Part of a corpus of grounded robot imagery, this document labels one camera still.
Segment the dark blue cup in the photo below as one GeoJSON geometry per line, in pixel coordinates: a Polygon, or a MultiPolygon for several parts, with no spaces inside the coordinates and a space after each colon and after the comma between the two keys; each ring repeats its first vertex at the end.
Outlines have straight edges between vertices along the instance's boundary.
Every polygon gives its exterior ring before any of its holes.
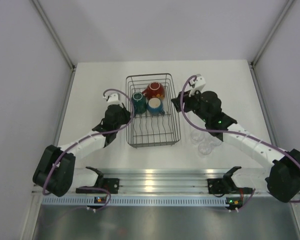
{"type": "Polygon", "coordinates": [[[165,115],[163,102],[157,98],[151,98],[147,103],[147,110],[151,115],[165,115]]]}

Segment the red cup white inside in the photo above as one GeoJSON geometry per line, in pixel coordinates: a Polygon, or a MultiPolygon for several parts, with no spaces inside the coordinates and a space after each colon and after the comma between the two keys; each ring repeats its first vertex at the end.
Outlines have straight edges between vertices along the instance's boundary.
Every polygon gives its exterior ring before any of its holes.
{"type": "Polygon", "coordinates": [[[163,100],[165,98],[166,92],[164,86],[157,82],[153,81],[151,82],[145,90],[141,92],[148,100],[152,98],[159,98],[160,100],[163,100]]]}

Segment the dark green mug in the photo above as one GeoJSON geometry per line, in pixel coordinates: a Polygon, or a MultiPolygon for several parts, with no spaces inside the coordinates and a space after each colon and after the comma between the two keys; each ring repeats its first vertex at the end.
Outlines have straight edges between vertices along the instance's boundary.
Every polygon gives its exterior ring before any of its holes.
{"type": "Polygon", "coordinates": [[[131,101],[134,107],[135,114],[144,114],[147,111],[147,100],[141,92],[134,92],[131,101]]]}

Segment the wire dish rack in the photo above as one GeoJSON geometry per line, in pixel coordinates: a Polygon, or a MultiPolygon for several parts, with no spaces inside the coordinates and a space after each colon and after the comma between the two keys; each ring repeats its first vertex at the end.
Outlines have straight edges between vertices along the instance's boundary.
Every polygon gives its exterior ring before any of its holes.
{"type": "Polygon", "coordinates": [[[171,74],[129,75],[125,80],[125,93],[131,98],[134,93],[146,90],[153,82],[162,84],[164,88],[164,113],[153,115],[146,111],[135,115],[126,130],[126,141],[133,148],[172,146],[181,140],[180,118],[171,102],[176,97],[171,74]]]}

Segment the clear glass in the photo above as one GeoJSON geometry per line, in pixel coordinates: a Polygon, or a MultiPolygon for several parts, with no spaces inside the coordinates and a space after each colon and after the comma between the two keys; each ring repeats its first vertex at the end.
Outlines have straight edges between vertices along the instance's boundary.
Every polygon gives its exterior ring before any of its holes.
{"type": "Polygon", "coordinates": [[[195,129],[190,133],[190,141],[193,145],[199,145],[204,140],[205,133],[203,131],[195,129]]]}
{"type": "Polygon", "coordinates": [[[198,149],[198,154],[205,157],[212,152],[213,147],[209,142],[201,142],[198,145],[197,149],[198,149]]]}
{"type": "Polygon", "coordinates": [[[208,142],[213,148],[219,147],[223,143],[221,140],[219,140],[217,137],[214,136],[211,136],[208,142]]]}

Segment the clear glass front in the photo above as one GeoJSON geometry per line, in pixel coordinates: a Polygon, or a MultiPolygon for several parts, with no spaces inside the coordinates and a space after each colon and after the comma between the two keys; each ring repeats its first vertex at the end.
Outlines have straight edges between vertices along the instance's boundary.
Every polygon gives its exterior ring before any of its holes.
{"type": "Polygon", "coordinates": [[[201,142],[198,145],[197,149],[198,149],[198,154],[205,157],[212,152],[213,147],[209,142],[201,142]]]}

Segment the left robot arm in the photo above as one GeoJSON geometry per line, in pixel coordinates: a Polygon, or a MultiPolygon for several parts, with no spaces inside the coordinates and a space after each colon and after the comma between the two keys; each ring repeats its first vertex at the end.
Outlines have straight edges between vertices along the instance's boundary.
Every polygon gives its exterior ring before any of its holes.
{"type": "Polygon", "coordinates": [[[131,113],[123,104],[111,104],[104,118],[89,133],[71,143],[49,145],[43,151],[33,174],[34,184],[42,187],[43,195],[64,196],[72,189],[82,192],[88,188],[99,193],[104,188],[104,174],[94,167],[75,168],[75,163],[106,148],[117,133],[131,123],[131,113]]]}

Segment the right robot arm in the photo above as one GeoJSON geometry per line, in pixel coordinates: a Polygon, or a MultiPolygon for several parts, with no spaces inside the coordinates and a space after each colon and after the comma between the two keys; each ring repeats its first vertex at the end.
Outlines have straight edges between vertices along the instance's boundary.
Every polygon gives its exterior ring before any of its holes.
{"type": "Polygon", "coordinates": [[[300,151],[286,151],[258,139],[222,111],[221,100],[213,91],[180,92],[171,100],[177,112],[193,112],[204,123],[204,132],[242,151],[263,169],[260,172],[233,167],[224,174],[223,186],[230,193],[241,187],[268,191],[283,203],[297,203],[300,193],[300,151]]]}

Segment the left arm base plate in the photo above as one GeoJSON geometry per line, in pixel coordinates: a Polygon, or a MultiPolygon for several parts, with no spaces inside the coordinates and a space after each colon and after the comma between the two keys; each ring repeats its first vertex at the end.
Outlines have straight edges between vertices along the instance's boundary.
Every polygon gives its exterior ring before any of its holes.
{"type": "Polygon", "coordinates": [[[75,190],[76,194],[105,194],[106,192],[97,190],[104,189],[111,194],[117,194],[119,191],[119,178],[101,178],[97,180],[94,186],[82,186],[75,190]]]}

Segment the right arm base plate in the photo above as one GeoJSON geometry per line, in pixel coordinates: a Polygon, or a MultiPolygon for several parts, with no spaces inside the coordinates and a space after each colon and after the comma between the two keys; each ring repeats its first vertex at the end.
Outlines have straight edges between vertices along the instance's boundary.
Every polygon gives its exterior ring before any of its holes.
{"type": "Polygon", "coordinates": [[[223,178],[208,178],[208,192],[215,197],[223,197],[230,193],[229,185],[223,178]]]}

